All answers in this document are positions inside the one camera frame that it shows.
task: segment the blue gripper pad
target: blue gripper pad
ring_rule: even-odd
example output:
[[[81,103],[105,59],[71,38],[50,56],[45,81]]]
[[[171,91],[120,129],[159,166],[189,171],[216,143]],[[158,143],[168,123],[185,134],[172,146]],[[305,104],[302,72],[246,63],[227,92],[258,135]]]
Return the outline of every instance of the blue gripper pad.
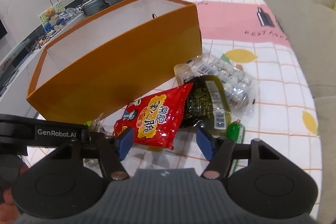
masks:
[[[196,142],[206,160],[211,161],[215,155],[215,139],[205,129],[199,128],[196,131]]]
[[[119,160],[124,160],[134,143],[134,129],[128,127],[118,137],[119,149],[116,154]]]

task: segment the dining table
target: dining table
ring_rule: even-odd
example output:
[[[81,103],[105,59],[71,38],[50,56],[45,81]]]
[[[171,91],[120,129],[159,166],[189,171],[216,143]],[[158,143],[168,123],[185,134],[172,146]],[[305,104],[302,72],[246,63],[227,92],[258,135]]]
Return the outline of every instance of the dining table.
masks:
[[[217,58],[225,55],[258,82],[253,108],[241,117],[245,126],[243,143],[263,140],[314,179],[319,194],[310,215],[316,219],[322,188],[318,120],[312,94],[289,39],[264,0],[186,1],[196,4],[203,52]],[[144,96],[176,86],[174,77]],[[107,132],[113,132],[125,108],[101,121]],[[180,168],[194,168],[201,175],[209,162],[197,145],[195,131],[194,127],[180,129],[173,150],[134,144],[122,164],[130,176],[138,169]],[[51,151],[29,147],[24,161],[31,166]],[[248,164],[248,160],[239,160],[235,171]],[[92,168],[100,172],[99,167]]]

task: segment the table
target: table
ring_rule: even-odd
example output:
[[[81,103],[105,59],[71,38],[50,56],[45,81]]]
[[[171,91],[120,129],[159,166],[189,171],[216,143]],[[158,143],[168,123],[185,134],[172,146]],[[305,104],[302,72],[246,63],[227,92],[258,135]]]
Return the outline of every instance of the table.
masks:
[[[290,42],[277,27],[272,12],[263,0],[187,1],[197,4],[203,50],[217,57],[230,52],[234,62],[242,64],[246,72],[259,80],[254,110],[242,119],[246,127],[244,143],[262,139],[310,174],[320,193],[322,153],[320,138],[316,135],[314,100]],[[264,27],[257,16],[260,9],[269,15],[269,22],[263,22]],[[173,78],[145,96],[175,86]],[[125,107],[102,121],[107,131],[113,131],[114,123],[124,110]],[[174,139],[174,150],[135,144],[122,164],[131,176],[138,168],[194,168],[200,175],[208,162],[196,144],[194,131],[194,128],[180,130]],[[50,151],[30,147],[25,162],[32,165]],[[238,168],[247,165],[247,160],[240,160]],[[319,202],[320,194],[311,212],[314,218],[317,218]]]

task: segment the plastic packaging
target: plastic packaging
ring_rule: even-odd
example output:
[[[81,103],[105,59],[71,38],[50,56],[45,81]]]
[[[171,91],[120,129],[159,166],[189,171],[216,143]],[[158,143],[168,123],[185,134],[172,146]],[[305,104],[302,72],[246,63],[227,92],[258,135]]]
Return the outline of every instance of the plastic packaging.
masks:
[[[173,150],[174,136],[182,122],[184,103],[192,86],[178,86],[129,103],[114,125],[114,135],[132,127],[135,143]]]
[[[226,101],[223,85],[214,75],[195,77],[185,102],[181,127],[198,126],[212,136],[224,136],[231,122],[231,114]]]
[[[244,137],[245,137],[245,126],[240,122],[240,120],[232,122],[228,126],[226,130],[227,139],[234,140],[236,143],[243,143]],[[238,160],[233,160],[229,175],[232,175],[232,173],[236,171],[237,166],[238,166]]]
[[[224,86],[230,111],[238,118],[242,118],[246,112],[253,109],[259,88],[258,82],[244,72],[241,66],[235,67],[207,52],[186,65],[175,66],[174,71],[178,84],[187,83],[201,75],[217,76]]]
[[[93,121],[88,121],[85,123],[89,127],[89,131],[91,132],[102,132],[105,133],[104,128],[101,124],[101,118],[104,115],[104,113],[100,114],[99,117]],[[98,159],[84,159],[84,164],[90,167],[93,167],[94,165],[98,164]]]

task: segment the open box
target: open box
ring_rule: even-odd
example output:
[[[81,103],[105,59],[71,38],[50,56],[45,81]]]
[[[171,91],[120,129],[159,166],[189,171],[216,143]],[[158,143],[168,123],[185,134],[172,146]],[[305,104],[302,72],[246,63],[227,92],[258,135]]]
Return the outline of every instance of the open box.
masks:
[[[125,0],[44,48],[27,101],[47,120],[85,123],[171,79],[176,64],[201,53],[195,4]]]

